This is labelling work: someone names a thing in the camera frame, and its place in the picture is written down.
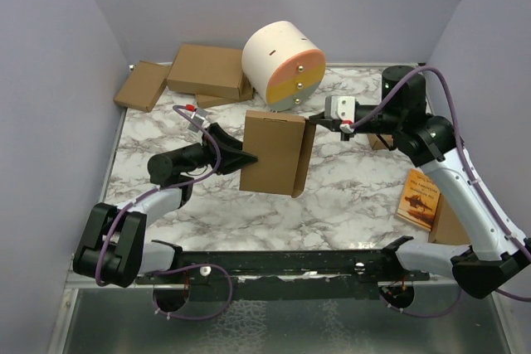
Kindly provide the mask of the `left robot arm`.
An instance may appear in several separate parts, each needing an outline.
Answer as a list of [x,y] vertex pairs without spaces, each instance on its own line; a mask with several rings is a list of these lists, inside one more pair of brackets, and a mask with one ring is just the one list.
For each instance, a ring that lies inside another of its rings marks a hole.
[[213,174],[227,175],[257,160],[218,124],[203,130],[199,143],[152,156],[151,190],[118,205],[101,202],[91,209],[73,271],[100,286],[126,288],[143,274],[156,274],[168,284],[178,281],[183,273],[183,262],[177,258],[181,248],[161,240],[145,242],[148,226],[190,200],[196,183],[190,172],[209,167]]

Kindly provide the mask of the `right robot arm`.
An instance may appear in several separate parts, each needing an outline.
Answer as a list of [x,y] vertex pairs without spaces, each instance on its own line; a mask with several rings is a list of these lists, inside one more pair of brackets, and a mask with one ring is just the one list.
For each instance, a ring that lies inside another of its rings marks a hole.
[[360,104],[330,95],[309,122],[348,141],[358,133],[388,134],[393,148],[410,158],[437,186],[465,229],[468,245],[417,243],[411,237],[384,248],[382,273],[399,280],[410,271],[454,279],[471,297],[484,298],[530,264],[530,239],[510,220],[473,167],[457,117],[426,111],[426,79],[436,75],[449,104],[443,74],[435,67],[394,65],[382,73],[382,100]]

